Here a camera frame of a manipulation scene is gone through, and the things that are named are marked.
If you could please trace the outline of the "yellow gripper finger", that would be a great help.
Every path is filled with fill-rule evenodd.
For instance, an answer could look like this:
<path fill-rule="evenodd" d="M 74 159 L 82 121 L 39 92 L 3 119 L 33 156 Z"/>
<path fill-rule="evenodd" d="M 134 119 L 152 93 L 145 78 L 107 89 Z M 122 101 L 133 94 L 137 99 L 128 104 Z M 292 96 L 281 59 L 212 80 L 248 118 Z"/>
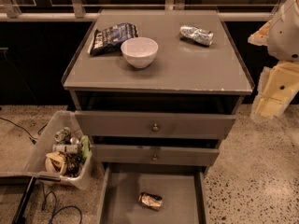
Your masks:
<path fill-rule="evenodd" d="M 279 61 L 260 74 L 250 117 L 255 122 L 279 118 L 299 92 L 299 63 Z"/>
<path fill-rule="evenodd" d="M 268 44 L 268 33 L 271 20 L 266 22 L 258 31 L 251 34 L 248 38 L 248 42 L 255 46 L 266 46 Z"/>

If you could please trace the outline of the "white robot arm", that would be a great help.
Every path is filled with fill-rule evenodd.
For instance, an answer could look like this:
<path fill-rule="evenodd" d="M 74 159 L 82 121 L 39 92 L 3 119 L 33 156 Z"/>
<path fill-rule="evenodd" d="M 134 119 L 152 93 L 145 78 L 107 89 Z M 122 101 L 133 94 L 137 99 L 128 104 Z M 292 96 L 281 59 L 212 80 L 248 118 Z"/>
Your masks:
<path fill-rule="evenodd" d="M 251 109 L 250 117 L 264 122 L 281 116 L 299 92 L 299 0 L 286 0 L 248 42 L 267 46 L 268 54 L 278 59 L 261 72 Z"/>

